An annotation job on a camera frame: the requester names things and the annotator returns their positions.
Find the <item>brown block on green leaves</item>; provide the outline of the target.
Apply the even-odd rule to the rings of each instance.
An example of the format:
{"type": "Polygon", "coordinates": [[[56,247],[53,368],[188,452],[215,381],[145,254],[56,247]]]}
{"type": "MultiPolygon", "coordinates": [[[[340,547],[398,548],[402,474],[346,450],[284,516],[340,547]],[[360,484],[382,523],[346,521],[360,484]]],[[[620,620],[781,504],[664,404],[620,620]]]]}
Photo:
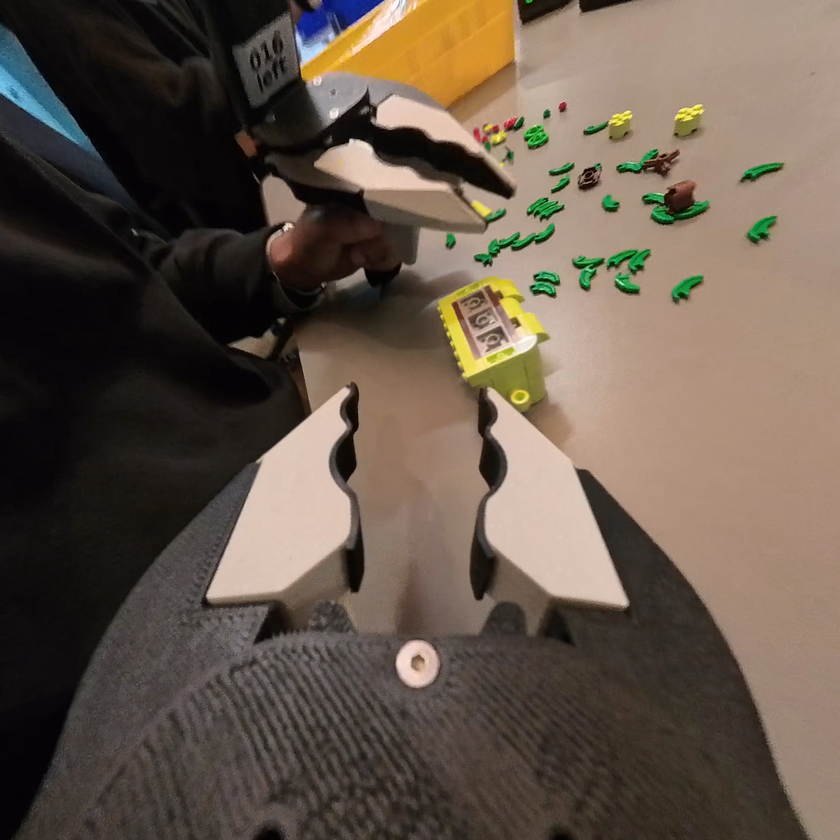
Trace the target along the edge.
{"type": "Polygon", "coordinates": [[[663,194],[662,201],[652,210],[651,219],[656,224],[669,226],[704,214],[710,202],[697,199],[697,188],[698,183],[693,180],[684,180],[670,186],[663,194]]]}

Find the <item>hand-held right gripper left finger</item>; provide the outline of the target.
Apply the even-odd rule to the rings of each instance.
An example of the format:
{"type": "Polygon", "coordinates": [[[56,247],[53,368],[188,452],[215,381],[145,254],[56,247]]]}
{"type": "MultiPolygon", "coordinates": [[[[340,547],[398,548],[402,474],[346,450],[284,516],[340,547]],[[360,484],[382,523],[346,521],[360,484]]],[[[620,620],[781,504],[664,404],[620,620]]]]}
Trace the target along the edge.
{"type": "Polygon", "coordinates": [[[349,485],[359,400],[345,385],[261,457],[207,604],[275,607],[285,624],[306,624],[360,589],[361,510],[349,485]]]}

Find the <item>person's black clothed body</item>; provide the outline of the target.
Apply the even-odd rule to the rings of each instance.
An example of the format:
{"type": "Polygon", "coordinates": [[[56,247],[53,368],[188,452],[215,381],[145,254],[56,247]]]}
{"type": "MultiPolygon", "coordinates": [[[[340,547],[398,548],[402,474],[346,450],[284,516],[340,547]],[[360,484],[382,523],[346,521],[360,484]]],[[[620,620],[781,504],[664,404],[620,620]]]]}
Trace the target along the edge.
{"type": "Polygon", "coordinates": [[[11,838],[127,594],[303,407],[287,371],[215,340],[144,258],[148,239],[268,227],[191,5],[2,2],[2,27],[130,197],[88,186],[2,131],[2,838],[11,838]]]}

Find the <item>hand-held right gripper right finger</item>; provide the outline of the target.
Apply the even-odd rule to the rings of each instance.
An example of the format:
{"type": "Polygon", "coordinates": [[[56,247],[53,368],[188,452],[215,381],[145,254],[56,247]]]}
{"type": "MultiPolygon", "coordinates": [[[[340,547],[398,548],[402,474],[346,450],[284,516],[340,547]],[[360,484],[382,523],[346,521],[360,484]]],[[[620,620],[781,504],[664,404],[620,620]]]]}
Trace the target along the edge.
{"type": "Polygon", "coordinates": [[[479,472],[469,580],[478,601],[521,608],[543,632],[566,606],[625,613],[630,602],[573,461],[497,391],[479,391],[479,472]]]}

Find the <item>person's left hand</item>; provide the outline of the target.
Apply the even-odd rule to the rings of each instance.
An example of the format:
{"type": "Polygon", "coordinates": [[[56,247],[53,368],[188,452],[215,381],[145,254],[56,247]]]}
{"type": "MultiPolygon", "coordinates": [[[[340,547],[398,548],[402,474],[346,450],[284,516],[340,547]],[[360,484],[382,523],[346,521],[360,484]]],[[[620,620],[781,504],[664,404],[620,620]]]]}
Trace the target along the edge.
{"type": "Polygon", "coordinates": [[[266,242],[268,266],[285,290],[314,292],[358,270],[401,265],[382,222],[346,207],[310,206],[266,242]]]}

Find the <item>person's left forearm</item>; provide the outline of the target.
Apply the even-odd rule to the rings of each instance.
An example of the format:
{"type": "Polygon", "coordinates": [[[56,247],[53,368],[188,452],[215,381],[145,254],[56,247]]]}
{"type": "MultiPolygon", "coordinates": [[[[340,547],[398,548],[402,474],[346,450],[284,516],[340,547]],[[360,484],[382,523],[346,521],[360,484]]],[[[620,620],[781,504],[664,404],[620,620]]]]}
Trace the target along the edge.
{"type": "Polygon", "coordinates": [[[148,239],[143,257],[215,340],[231,344],[299,310],[268,266],[266,242],[278,229],[197,228],[166,242],[148,239]]]}

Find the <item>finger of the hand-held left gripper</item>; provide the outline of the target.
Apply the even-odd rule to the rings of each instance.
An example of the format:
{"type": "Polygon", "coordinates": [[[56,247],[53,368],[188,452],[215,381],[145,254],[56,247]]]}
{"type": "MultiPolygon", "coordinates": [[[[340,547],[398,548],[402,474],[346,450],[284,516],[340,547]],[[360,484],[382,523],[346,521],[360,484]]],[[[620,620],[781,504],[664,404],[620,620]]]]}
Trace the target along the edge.
{"type": "Polygon", "coordinates": [[[497,196],[515,195],[513,178],[448,111],[396,94],[374,110],[366,141],[378,155],[497,196]]]}
{"type": "Polygon", "coordinates": [[[431,171],[390,163],[362,140],[350,140],[324,151],[314,170],[359,196],[373,218],[388,224],[482,233],[486,219],[464,195],[463,188],[431,171]]]}

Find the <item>scattered green leaf pieces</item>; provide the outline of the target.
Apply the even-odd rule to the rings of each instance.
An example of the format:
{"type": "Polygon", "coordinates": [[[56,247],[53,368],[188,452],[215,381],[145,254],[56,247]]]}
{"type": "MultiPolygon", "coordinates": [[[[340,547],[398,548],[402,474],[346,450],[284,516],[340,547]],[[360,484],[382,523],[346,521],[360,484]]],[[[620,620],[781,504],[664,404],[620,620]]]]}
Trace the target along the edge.
{"type": "MultiPolygon", "coordinates": [[[[605,120],[603,122],[588,125],[585,129],[583,129],[582,134],[586,137],[591,137],[604,131],[607,132],[607,122],[608,120],[605,120]]],[[[635,161],[623,161],[618,164],[616,166],[616,173],[642,174],[644,173],[642,171],[642,160],[645,155],[652,156],[656,152],[662,151],[672,150],[659,150],[658,148],[648,150],[635,161]]],[[[592,165],[596,164],[601,165],[603,177],[603,164],[601,162],[596,162],[592,165]]],[[[781,172],[784,169],[784,166],[784,161],[767,161],[755,164],[746,168],[744,172],[741,173],[739,183],[754,183],[766,175],[781,172]]],[[[541,244],[550,239],[556,231],[556,223],[550,220],[553,219],[556,214],[559,214],[564,210],[564,204],[562,204],[556,196],[572,183],[571,175],[574,173],[574,167],[575,163],[573,161],[567,161],[561,166],[557,166],[549,170],[548,174],[551,177],[557,178],[557,183],[552,185],[548,195],[539,196],[528,205],[525,211],[527,218],[532,220],[535,224],[542,224],[542,229],[529,231],[525,235],[523,235],[520,231],[514,231],[507,237],[493,238],[486,244],[484,250],[473,256],[473,260],[483,267],[490,268],[493,267],[494,260],[498,259],[498,256],[503,249],[519,251],[531,245],[541,244]]],[[[667,189],[662,192],[646,192],[640,199],[641,203],[646,207],[650,207],[651,213],[655,206],[662,201],[663,194],[670,186],[672,185],[669,185],[667,189]]],[[[605,194],[601,200],[601,207],[603,212],[614,214],[621,209],[622,203],[621,201],[616,200],[612,194],[605,194]]],[[[492,208],[492,210],[492,215],[490,215],[486,220],[489,224],[494,224],[498,220],[504,218],[507,214],[507,209],[505,207],[500,207],[498,209],[492,208]]],[[[745,234],[746,239],[753,244],[759,244],[760,242],[766,240],[770,234],[770,229],[776,224],[777,220],[777,215],[769,215],[760,218],[749,228],[745,234]]],[[[446,234],[444,246],[447,251],[451,251],[456,248],[457,242],[458,240],[456,234],[446,234]]],[[[616,252],[614,255],[610,255],[608,258],[579,255],[572,260],[572,266],[580,273],[579,285],[584,291],[591,290],[592,279],[595,277],[597,270],[604,266],[609,270],[615,270],[617,272],[614,279],[614,286],[616,289],[627,295],[635,295],[640,291],[641,287],[634,281],[634,278],[637,273],[645,267],[646,260],[651,256],[651,253],[652,252],[649,248],[625,248],[624,250],[616,252]]],[[[677,304],[682,301],[688,301],[693,290],[698,288],[703,281],[704,277],[701,275],[688,276],[687,278],[680,280],[670,291],[672,301],[677,304]]],[[[543,270],[536,272],[532,276],[532,284],[530,288],[532,294],[534,295],[547,295],[554,298],[559,284],[560,280],[556,272],[543,270]]]]}

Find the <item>lime green brick model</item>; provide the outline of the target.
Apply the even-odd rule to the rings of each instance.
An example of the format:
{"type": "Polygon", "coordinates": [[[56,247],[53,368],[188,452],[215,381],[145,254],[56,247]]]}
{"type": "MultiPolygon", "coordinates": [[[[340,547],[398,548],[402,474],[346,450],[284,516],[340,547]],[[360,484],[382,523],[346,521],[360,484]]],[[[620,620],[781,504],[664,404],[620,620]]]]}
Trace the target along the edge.
{"type": "Polygon", "coordinates": [[[461,378],[475,390],[496,390],[521,413],[548,394],[541,346],[549,339],[523,301],[510,279],[488,276],[437,303],[461,378]]]}

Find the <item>yellow plastic bin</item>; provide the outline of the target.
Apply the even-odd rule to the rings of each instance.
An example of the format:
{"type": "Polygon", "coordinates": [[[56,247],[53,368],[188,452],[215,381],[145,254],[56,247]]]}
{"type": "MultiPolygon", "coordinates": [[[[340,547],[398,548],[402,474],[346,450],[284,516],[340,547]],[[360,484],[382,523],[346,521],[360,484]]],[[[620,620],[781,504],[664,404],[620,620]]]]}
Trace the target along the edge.
{"type": "Polygon", "coordinates": [[[449,106],[516,57],[512,1],[381,2],[302,63],[399,82],[449,106]]]}

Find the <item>pile of small mixed pieces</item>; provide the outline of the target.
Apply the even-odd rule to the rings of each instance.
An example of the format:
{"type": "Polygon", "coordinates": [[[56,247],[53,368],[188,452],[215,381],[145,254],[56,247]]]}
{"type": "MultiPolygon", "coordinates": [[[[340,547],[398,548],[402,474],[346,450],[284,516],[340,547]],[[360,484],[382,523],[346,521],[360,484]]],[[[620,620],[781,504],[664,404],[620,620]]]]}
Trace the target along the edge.
{"type": "Polygon", "coordinates": [[[568,107],[568,101],[561,100],[556,107],[542,110],[539,120],[534,123],[529,123],[524,115],[507,119],[504,122],[486,122],[482,126],[473,129],[474,139],[485,151],[491,153],[498,152],[500,157],[497,159],[497,162],[500,166],[504,167],[505,165],[511,164],[515,159],[515,152],[511,147],[511,137],[521,135],[522,141],[528,150],[525,139],[523,138],[525,130],[533,125],[539,124],[545,128],[549,135],[548,123],[552,116],[555,113],[563,114],[567,112],[568,107]]]}

